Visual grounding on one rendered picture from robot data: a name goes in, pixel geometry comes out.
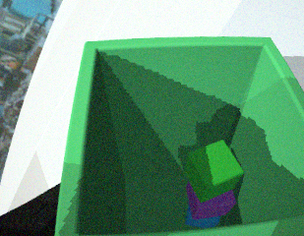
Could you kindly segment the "green open-top cup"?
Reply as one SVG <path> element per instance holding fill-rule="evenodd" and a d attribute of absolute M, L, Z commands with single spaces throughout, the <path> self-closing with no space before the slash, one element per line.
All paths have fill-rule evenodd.
<path fill-rule="evenodd" d="M 184 224 L 190 150 L 242 166 L 218 224 Z M 270 38 L 86 42 L 54 236 L 304 236 L 304 91 Z"/>

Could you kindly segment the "green block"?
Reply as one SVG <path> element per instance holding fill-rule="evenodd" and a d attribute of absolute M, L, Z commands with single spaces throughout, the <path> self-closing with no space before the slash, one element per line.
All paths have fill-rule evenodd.
<path fill-rule="evenodd" d="M 202 204 L 233 190 L 243 170 L 226 142 L 219 141 L 190 150 L 187 153 L 184 174 Z"/>

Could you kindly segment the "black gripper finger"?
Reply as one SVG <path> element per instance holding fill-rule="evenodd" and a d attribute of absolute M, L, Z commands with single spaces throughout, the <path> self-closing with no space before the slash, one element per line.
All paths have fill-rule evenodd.
<path fill-rule="evenodd" d="M 60 184 L 0 216 L 0 236 L 54 236 Z"/>

